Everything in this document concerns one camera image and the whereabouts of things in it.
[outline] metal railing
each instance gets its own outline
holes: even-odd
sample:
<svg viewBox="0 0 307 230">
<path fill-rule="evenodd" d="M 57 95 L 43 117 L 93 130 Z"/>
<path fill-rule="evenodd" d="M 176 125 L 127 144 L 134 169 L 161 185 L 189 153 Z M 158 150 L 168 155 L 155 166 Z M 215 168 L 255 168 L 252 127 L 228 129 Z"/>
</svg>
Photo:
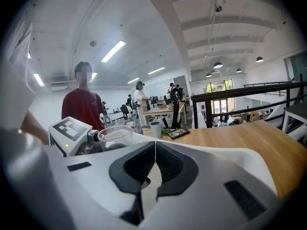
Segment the metal railing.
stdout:
<svg viewBox="0 0 307 230">
<path fill-rule="evenodd" d="M 280 82 L 261 82 L 261 83 L 252 83 L 252 84 L 244 84 L 244 88 L 248 88 L 248 87 L 255 87 L 255 86 L 265 86 L 265 85 L 272 85 L 272 84 L 283 84 L 283 83 L 292 83 L 291 81 L 280 81 Z M 272 91 L 275 93 L 264 93 L 266 94 L 273 94 L 273 95 L 279 95 L 279 96 L 284 96 L 284 94 L 286 94 L 286 92 L 281 92 L 281 91 Z"/>
<path fill-rule="evenodd" d="M 286 106 L 290 105 L 291 101 L 295 101 L 298 99 L 303 99 L 307 94 L 300 95 L 298 97 L 290 99 L 290 89 L 295 88 L 301 88 L 301 93 L 303 93 L 302 88 L 307 86 L 307 81 L 305 82 L 291 82 L 291 83 L 278 83 L 273 85 L 263 85 L 263 86 L 255 86 L 255 87 L 247 87 L 247 88 L 240 88 L 240 89 L 234 89 L 234 90 L 226 90 L 226 91 L 218 91 L 218 92 L 212 92 L 212 93 L 206 93 L 206 94 L 197 94 L 191 97 L 191 100 L 193 102 L 193 112 L 194 112 L 194 126 L 195 128 L 198 128 L 198 116 L 197 116 L 197 105 L 198 102 L 205 102 L 205 108 L 206 108 L 206 119 L 207 119 L 207 128 L 212 127 L 212 118 L 215 116 L 224 116 L 224 115 L 233 115 L 233 114 L 240 114 L 240 113 L 246 113 L 251 111 L 256 111 L 259 109 L 264 109 L 272 106 L 277 106 L 280 104 L 286 103 Z M 218 113 L 218 114 L 212 114 L 211 109 L 211 101 L 215 100 L 221 100 L 221 99 L 227 99 L 232 97 L 239 97 L 239 96 L 245 96 L 245 95 L 251 95 L 251 94 L 260 94 L 260 93 L 267 93 L 267 92 L 275 92 L 280 90 L 286 90 L 286 100 L 281 102 L 272 103 L 269 105 L 263 105 L 258 107 L 252 107 L 249 109 L 242 109 L 237 111 L 231 111 L 226 113 Z M 283 114 L 274 116 L 272 118 L 266 119 L 266 121 L 274 120 L 276 118 L 282 117 Z"/>
</svg>

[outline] red t-shirt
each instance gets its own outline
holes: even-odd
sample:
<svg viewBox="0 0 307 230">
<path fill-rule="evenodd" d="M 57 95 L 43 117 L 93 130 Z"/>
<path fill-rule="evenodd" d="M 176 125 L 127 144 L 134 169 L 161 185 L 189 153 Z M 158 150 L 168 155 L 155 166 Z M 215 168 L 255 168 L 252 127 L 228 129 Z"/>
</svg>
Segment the red t-shirt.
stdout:
<svg viewBox="0 0 307 230">
<path fill-rule="evenodd" d="M 93 129 L 102 130 L 105 126 L 99 119 L 101 113 L 103 113 L 103 107 L 96 93 L 75 89 L 63 100 L 62 119 L 71 116 L 93 126 Z"/>
</svg>

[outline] office chair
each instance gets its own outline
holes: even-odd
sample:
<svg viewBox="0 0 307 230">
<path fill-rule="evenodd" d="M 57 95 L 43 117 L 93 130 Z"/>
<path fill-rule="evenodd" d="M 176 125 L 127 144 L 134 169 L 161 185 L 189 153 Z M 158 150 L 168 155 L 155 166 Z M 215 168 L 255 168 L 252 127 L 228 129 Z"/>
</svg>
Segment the office chair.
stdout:
<svg viewBox="0 0 307 230">
<path fill-rule="evenodd" d="M 171 100 L 174 101 L 174 114 L 173 114 L 173 122 L 171 128 L 181 128 L 181 118 L 179 119 L 179 122 L 177 122 L 179 114 L 179 101 L 181 94 L 182 92 L 179 87 L 173 88 L 170 93 Z"/>
<path fill-rule="evenodd" d="M 122 113 L 123 113 L 123 117 L 124 117 L 124 119 L 125 120 L 127 120 L 128 119 L 128 113 L 129 113 L 129 111 L 128 111 L 128 108 L 126 107 L 126 106 L 124 106 L 124 105 L 122 105 L 121 106 L 121 108 L 120 108 L 120 110 L 122 111 Z"/>
</svg>

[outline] floor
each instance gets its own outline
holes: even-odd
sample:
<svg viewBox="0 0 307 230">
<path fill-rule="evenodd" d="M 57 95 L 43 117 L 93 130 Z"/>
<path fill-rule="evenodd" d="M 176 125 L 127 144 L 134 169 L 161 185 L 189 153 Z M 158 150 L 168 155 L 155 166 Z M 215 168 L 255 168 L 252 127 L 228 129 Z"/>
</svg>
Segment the floor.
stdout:
<svg viewBox="0 0 307 230">
<path fill-rule="evenodd" d="M 187 124 L 186 125 L 184 124 L 183 115 L 181 115 L 181 117 L 182 117 L 181 126 L 187 127 L 187 128 L 192 128 L 192 112 L 193 112 L 193 109 L 188 105 L 186 105 L 186 107 L 187 107 L 187 112 L 186 112 Z M 125 124 L 125 122 L 126 122 L 126 120 L 123 117 L 117 120 L 118 125 L 123 125 L 123 124 Z M 109 125 L 105 125 L 106 128 L 111 127 L 110 122 L 108 122 L 108 124 Z"/>
</svg>

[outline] plastic bottle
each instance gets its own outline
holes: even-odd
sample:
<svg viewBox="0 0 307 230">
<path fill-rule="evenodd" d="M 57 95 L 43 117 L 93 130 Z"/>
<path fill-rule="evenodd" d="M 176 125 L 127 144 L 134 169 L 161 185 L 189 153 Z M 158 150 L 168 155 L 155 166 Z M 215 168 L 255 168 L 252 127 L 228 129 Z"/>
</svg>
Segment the plastic bottle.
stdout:
<svg viewBox="0 0 307 230">
<path fill-rule="evenodd" d="M 133 121 L 133 118 L 132 118 L 130 113 L 127 114 L 127 117 L 128 117 L 128 119 L 126 121 L 126 125 L 128 125 L 132 129 L 132 131 L 134 132 L 134 123 L 133 123 L 134 121 Z"/>
<path fill-rule="evenodd" d="M 142 130 L 142 126 L 141 126 L 139 120 L 136 118 L 136 113 L 133 113 L 131 116 L 133 118 L 134 132 L 138 133 L 140 135 L 144 135 L 143 130 Z"/>
</svg>

